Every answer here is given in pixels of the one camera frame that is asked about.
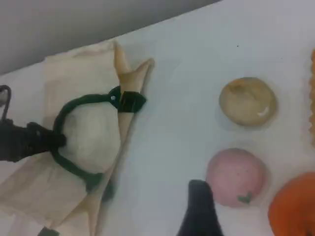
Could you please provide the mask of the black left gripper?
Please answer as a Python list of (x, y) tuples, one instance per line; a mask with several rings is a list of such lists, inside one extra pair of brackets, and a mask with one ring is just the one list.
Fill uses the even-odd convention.
[[(35, 132), (41, 139), (29, 144), (28, 130)], [(0, 124), (0, 160), (18, 162), (33, 153), (42, 153), (65, 146), (66, 137), (54, 130), (47, 129), (36, 122), (27, 128), (12, 123)]]

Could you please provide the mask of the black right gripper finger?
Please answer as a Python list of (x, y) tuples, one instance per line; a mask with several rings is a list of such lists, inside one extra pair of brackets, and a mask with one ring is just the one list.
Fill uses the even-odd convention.
[(177, 233), (179, 236), (222, 236), (213, 193), (204, 180), (191, 180), (188, 206)]

